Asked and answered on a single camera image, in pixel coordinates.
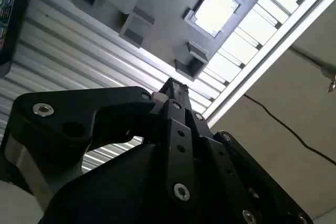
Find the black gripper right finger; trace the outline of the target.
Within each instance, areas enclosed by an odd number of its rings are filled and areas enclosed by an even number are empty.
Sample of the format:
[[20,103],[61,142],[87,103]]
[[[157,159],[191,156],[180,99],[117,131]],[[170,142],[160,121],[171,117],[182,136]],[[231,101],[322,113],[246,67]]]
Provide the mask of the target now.
[[211,133],[204,117],[192,110],[187,85],[175,82],[175,98],[186,109],[208,223],[312,223],[231,134]]

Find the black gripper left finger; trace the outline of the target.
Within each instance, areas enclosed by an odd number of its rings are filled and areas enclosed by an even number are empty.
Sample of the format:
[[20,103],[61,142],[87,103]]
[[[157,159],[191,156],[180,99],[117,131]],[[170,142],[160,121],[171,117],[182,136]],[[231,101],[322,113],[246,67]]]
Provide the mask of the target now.
[[13,103],[4,156],[13,182],[47,208],[80,176],[84,156],[134,136],[144,143],[191,144],[186,109],[175,98],[174,79],[155,93],[141,87],[27,93]]

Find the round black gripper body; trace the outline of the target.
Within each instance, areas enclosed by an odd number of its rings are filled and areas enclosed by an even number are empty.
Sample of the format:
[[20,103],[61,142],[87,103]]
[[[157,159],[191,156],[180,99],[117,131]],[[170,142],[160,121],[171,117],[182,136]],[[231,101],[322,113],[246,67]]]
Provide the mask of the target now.
[[235,223],[207,158],[190,144],[137,146],[64,186],[44,223]]

